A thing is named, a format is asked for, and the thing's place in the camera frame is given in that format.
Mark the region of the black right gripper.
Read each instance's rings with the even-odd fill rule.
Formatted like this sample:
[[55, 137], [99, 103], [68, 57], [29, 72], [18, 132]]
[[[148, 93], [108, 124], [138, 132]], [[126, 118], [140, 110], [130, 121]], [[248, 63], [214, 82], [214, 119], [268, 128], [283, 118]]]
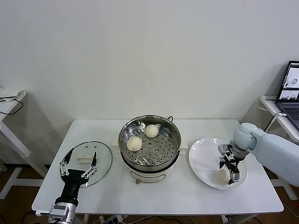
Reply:
[[229, 181], [228, 185], [231, 185], [233, 183], [239, 182], [240, 178], [240, 171], [238, 168], [238, 164], [240, 162], [239, 159], [237, 159], [233, 154], [226, 154], [226, 158], [221, 157], [219, 162], [219, 168], [222, 168], [224, 165], [227, 166], [229, 169]]

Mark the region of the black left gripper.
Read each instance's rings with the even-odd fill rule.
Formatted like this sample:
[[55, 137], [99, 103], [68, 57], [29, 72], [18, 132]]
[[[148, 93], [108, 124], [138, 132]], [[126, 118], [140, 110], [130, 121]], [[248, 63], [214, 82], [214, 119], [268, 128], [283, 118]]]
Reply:
[[58, 197], [56, 203], [78, 203], [78, 192], [85, 180], [92, 177], [97, 172], [97, 153], [94, 152], [92, 163], [88, 170], [68, 169], [67, 166], [71, 160], [72, 148], [63, 160], [59, 163], [61, 179], [64, 182], [64, 188], [61, 196]]

